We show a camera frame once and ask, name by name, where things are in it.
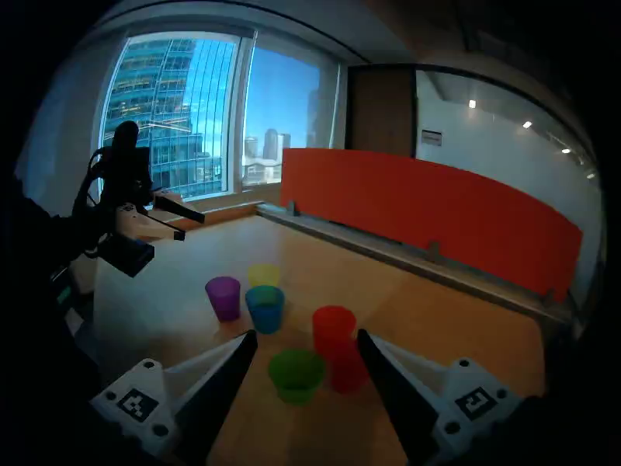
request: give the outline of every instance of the building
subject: building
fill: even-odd
[[[278,159],[278,131],[273,128],[265,132],[265,141],[263,142],[263,158],[268,160]]]
[[[276,150],[276,160],[279,163],[283,163],[283,149],[291,147],[291,134],[279,134],[278,135],[278,148]]]
[[[110,90],[103,144],[112,143],[119,124],[133,120],[140,128],[137,145],[151,148],[151,178],[156,186],[184,197],[225,190],[222,137],[215,134],[215,125],[207,126],[205,116],[205,105],[215,105],[203,103],[204,97],[200,100],[206,94],[203,88],[220,77],[213,71],[220,67],[208,68],[203,60],[201,68],[195,56],[213,54],[214,61],[224,63],[232,51],[232,45],[217,40],[130,42]]]
[[[258,157],[258,137],[248,136],[244,139],[244,156],[247,158]]]

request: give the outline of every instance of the green cup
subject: green cup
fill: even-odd
[[[286,349],[272,358],[268,372],[281,400],[304,405],[324,379],[325,362],[312,351]]]

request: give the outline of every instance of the white wall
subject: white wall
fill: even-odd
[[[558,210],[582,230],[571,293],[585,302],[602,232],[602,199],[596,183],[534,131],[465,104],[441,100],[418,73],[417,158],[495,179]],[[442,146],[421,143],[421,130],[442,133]]]
[[[122,43],[122,37],[115,37],[63,63],[30,128],[18,173],[23,174],[25,194],[50,214],[71,213],[97,147],[94,116],[101,114],[105,79]]]

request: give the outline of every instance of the blue sky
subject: blue sky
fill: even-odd
[[[291,134],[292,147],[306,147],[308,96],[319,87],[319,69],[286,55],[256,47],[246,106],[246,134],[258,138],[274,128]]]

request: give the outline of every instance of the purple cup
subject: purple cup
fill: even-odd
[[[239,282],[232,276],[217,276],[207,282],[205,291],[220,322],[239,318]]]

